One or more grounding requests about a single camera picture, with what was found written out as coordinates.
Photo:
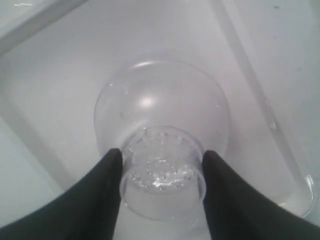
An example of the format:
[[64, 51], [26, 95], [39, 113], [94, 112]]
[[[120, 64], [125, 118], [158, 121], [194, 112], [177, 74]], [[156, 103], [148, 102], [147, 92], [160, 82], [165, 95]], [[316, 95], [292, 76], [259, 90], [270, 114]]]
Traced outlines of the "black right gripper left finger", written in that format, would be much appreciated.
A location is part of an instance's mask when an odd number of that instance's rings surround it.
[[118, 148], [79, 182], [40, 209], [0, 229], [2, 240], [111, 240], [121, 196], [123, 157]]

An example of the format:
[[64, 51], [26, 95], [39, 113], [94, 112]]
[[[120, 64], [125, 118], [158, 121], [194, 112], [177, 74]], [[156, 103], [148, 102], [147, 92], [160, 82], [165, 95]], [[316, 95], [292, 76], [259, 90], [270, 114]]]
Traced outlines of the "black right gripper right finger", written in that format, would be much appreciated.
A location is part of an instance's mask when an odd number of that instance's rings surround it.
[[204, 212], [213, 240], [318, 240], [319, 226], [265, 197], [213, 150], [202, 158]]

